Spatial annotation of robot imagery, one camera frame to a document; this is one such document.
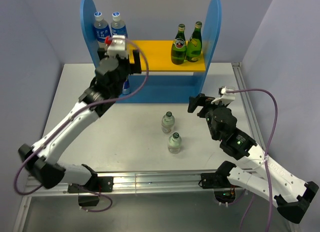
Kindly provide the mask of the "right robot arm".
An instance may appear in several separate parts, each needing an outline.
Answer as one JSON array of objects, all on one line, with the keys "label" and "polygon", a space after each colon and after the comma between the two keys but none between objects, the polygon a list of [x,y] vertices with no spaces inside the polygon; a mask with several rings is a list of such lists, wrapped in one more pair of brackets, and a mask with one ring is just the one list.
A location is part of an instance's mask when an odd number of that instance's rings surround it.
[{"label": "right robot arm", "polygon": [[204,189],[231,185],[242,187],[266,200],[271,200],[277,211],[288,221],[299,224],[319,186],[305,182],[288,172],[271,157],[266,157],[262,147],[248,134],[237,128],[237,119],[228,108],[231,100],[198,94],[189,98],[187,111],[193,113],[201,106],[197,116],[204,118],[212,140],[238,163],[255,173],[244,171],[238,164],[224,161],[216,172],[201,174]]}]

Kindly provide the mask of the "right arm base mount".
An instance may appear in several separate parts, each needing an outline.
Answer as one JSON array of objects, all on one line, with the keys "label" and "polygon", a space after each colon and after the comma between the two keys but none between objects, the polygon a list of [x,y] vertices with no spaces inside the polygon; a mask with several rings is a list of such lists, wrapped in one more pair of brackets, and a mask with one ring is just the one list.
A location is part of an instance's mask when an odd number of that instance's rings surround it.
[{"label": "right arm base mount", "polygon": [[225,207],[236,204],[247,194],[245,189],[237,193],[237,186],[232,185],[225,177],[217,172],[201,173],[198,186],[202,189],[212,189],[215,203]]}]

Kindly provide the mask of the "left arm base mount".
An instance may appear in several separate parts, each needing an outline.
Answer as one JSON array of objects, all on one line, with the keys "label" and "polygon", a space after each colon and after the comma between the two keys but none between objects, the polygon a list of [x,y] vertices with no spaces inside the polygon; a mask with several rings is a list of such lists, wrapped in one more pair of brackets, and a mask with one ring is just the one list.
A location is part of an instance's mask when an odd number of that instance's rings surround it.
[{"label": "left arm base mount", "polygon": [[[113,200],[105,194],[112,192],[114,178],[112,176],[97,176],[86,185],[69,184],[67,193],[78,194],[78,205],[86,212],[103,212],[109,210]],[[101,198],[109,200],[109,205],[104,209],[93,209],[100,202]]]}]

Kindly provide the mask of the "green Perrier bottle red label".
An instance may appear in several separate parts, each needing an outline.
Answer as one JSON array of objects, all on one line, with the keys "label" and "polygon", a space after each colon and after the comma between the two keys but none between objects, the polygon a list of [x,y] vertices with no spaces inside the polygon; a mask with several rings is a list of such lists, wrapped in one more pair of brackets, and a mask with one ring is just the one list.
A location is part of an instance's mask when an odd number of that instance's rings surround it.
[{"label": "green Perrier bottle red label", "polygon": [[185,61],[187,52],[185,28],[184,24],[179,24],[177,35],[171,47],[171,61],[175,65],[183,64]]}]

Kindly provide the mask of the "Pocari Sweat bottle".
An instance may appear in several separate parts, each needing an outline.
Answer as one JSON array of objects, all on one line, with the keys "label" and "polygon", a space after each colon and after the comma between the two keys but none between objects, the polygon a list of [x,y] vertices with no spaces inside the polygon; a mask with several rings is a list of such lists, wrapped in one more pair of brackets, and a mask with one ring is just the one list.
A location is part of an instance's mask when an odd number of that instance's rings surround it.
[{"label": "Pocari Sweat bottle", "polygon": [[126,24],[121,19],[119,12],[114,12],[112,14],[111,33],[112,35],[123,35],[128,38]]},{"label": "Pocari Sweat bottle", "polygon": [[106,46],[105,40],[111,36],[111,31],[108,22],[104,19],[101,12],[94,13],[95,22],[93,24],[95,36],[100,48]]}]

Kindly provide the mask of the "green Perrier lemon bottle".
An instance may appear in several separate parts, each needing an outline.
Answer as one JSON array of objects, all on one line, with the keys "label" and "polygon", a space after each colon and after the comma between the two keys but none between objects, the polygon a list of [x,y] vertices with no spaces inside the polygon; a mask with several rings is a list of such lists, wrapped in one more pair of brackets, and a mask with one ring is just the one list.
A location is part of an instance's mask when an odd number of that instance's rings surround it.
[{"label": "green Perrier lemon bottle", "polygon": [[186,60],[189,62],[196,62],[200,58],[202,52],[202,22],[195,23],[194,31],[187,43]]}]

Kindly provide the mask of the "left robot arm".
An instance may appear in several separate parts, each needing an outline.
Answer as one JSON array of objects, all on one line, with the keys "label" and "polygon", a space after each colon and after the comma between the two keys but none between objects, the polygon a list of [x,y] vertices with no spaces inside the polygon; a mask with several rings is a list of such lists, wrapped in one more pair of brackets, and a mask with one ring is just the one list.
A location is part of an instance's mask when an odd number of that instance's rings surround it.
[{"label": "left robot arm", "polygon": [[77,184],[85,191],[98,187],[98,174],[88,165],[59,164],[71,143],[92,123],[97,121],[120,97],[129,75],[142,72],[140,53],[133,51],[134,63],[128,54],[108,55],[95,69],[88,88],[66,117],[46,136],[32,146],[23,144],[18,153],[23,167],[40,186],[51,189],[61,182]]}]

